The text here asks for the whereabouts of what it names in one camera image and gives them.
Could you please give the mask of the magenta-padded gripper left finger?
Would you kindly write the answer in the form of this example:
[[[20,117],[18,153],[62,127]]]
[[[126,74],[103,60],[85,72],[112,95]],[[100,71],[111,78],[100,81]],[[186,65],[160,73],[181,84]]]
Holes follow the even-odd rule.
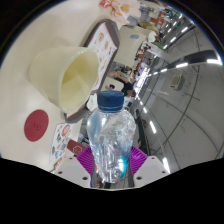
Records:
[[[95,188],[96,168],[91,149],[87,147],[76,157],[66,158],[54,174],[81,187]]]

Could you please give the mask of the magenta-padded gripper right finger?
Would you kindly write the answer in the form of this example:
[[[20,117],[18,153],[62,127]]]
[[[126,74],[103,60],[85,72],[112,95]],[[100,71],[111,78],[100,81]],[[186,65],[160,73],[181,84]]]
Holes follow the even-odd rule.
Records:
[[[146,186],[169,174],[156,156],[147,156],[135,146],[131,149],[128,171],[128,184],[133,188]]]

